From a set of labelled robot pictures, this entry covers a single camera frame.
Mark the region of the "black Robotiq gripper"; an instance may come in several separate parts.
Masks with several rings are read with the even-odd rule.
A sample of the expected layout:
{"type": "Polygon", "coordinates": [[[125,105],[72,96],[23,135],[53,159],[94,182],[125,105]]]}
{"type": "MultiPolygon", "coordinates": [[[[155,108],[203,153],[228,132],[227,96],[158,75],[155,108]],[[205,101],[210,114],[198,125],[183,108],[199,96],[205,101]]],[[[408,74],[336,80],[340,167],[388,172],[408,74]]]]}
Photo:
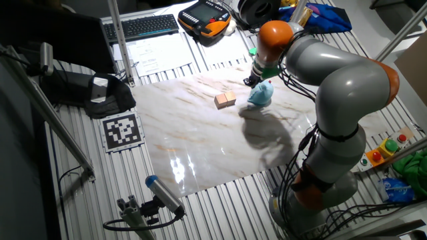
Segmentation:
{"type": "Polygon", "coordinates": [[[254,85],[253,89],[255,89],[256,87],[260,87],[262,84],[262,81],[263,81],[262,75],[254,71],[251,72],[250,78],[245,78],[243,80],[246,86],[250,86],[252,83],[257,83],[254,85]]]}

